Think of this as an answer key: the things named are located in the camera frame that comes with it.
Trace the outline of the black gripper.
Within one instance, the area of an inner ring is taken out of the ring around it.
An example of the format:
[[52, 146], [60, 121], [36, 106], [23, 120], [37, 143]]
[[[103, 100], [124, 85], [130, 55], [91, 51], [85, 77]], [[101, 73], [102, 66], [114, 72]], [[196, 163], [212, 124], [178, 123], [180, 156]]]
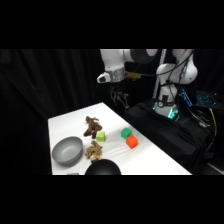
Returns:
[[124, 81], [121, 82], [115, 82], [111, 84], [111, 91], [113, 93], [115, 93], [115, 95], [112, 96], [112, 100], [114, 102], [115, 106], [118, 106], [118, 99], [117, 99], [117, 95], [118, 93], [122, 94], [122, 98], [123, 98], [123, 105], [125, 107], [125, 109], [128, 109], [129, 103], [128, 103], [128, 94], [124, 94], [126, 92], [126, 84]]

